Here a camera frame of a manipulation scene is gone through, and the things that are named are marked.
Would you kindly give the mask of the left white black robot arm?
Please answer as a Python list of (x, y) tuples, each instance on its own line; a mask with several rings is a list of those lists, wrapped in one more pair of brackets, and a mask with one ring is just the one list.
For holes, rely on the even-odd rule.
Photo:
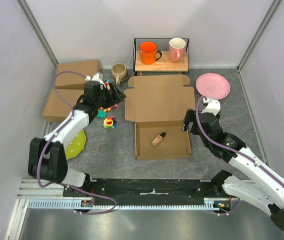
[(126, 98), (124, 93), (101, 80), (86, 82), (84, 93), (66, 119), (44, 138), (34, 138), (30, 143), (28, 173), (37, 179), (40, 187), (51, 183), (74, 186), (81, 197), (91, 192), (91, 184), (85, 181), (86, 174), (68, 167), (66, 148), (77, 133), (87, 127), (97, 116), (100, 108), (110, 108)]

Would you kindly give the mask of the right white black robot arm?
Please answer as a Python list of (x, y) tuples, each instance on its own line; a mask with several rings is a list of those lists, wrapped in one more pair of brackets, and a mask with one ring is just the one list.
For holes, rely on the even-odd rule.
[(243, 183), (225, 171), (213, 179), (211, 191), (217, 197), (225, 194), (240, 198), (270, 216), (272, 222), (284, 232), (284, 178), (261, 161), (237, 136), (224, 132), (219, 124), (219, 114), (188, 109), (182, 124), (187, 131), (200, 136), (204, 146), (248, 176), (256, 185)]

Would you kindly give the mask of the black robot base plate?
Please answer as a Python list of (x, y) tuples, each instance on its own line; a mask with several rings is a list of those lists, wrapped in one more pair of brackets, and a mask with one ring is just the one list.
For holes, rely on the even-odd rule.
[(198, 179), (96, 178), (82, 189), (113, 198), (118, 206), (201, 205), (205, 198), (230, 199), (218, 182)]

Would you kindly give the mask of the brown small bottle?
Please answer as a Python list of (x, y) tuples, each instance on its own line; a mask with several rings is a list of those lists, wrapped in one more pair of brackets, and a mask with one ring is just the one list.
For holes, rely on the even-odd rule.
[(162, 132), (160, 134), (158, 134), (151, 142), (151, 146), (152, 147), (157, 147), (162, 141), (163, 139), (165, 138), (166, 136), (166, 132)]

